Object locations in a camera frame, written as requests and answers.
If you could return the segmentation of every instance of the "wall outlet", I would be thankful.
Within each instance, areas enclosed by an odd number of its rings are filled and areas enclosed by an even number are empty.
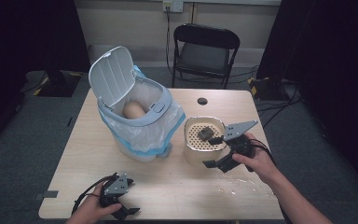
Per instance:
[[[167,8],[173,11],[172,1],[162,1],[162,11],[167,11]]]
[[[162,1],[162,11],[183,12],[183,1]]]

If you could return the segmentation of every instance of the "perforated lid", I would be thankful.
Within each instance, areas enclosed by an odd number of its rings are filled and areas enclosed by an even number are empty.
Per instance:
[[[220,119],[207,116],[192,117],[185,124],[187,146],[196,151],[216,151],[225,148],[225,142],[219,145],[211,145],[208,141],[202,141],[199,138],[199,132],[206,127],[213,131],[212,137],[220,137],[225,133],[225,124]]]
[[[89,70],[92,91],[107,106],[120,101],[135,85],[130,52],[125,47],[107,51]]]

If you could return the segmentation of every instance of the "gray carpet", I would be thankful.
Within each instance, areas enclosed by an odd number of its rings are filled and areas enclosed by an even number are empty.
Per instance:
[[[141,70],[147,77],[171,86],[167,68]],[[234,68],[232,74],[244,75],[233,77],[228,89],[249,90],[245,80],[254,75],[252,68]],[[29,73],[29,83],[24,89],[33,87],[42,75],[43,72]],[[219,82],[212,79],[176,80],[175,87],[221,88]],[[89,88],[88,78],[82,77],[71,98],[36,97],[32,91],[26,92],[20,112],[0,133],[0,223],[64,222],[41,219],[38,216],[41,201],[34,196],[48,189]],[[287,91],[293,93],[294,87],[287,86]],[[262,109],[282,102],[255,103]],[[262,124],[277,111],[260,112]],[[265,132],[279,168],[300,192],[334,223],[358,223],[358,176],[347,160],[323,138],[319,120],[304,102],[286,107],[268,123]]]

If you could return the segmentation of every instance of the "person's arm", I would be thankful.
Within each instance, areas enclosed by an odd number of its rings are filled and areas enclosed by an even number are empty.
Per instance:
[[[250,133],[246,133],[245,136],[249,139],[255,139]],[[254,145],[259,145],[256,141],[251,140],[251,142]],[[331,223],[327,217],[298,192],[295,186],[278,170],[263,149],[255,147],[255,157],[253,159],[240,154],[234,154],[232,159],[254,169],[260,179],[271,187],[282,209],[293,223]]]
[[[100,194],[103,183],[97,185],[94,191],[87,196],[74,214],[66,221],[66,224],[91,224],[96,223],[101,217],[118,211],[121,203],[115,203],[105,208],[100,206]]]

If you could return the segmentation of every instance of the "person's left hand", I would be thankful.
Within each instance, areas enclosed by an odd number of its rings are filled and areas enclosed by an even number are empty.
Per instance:
[[[107,216],[118,211],[121,208],[121,203],[111,204],[105,208],[100,206],[100,196],[103,183],[95,186],[91,195],[87,196],[84,202],[78,207],[74,214],[66,221],[70,223],[95,223],[101,217]]]

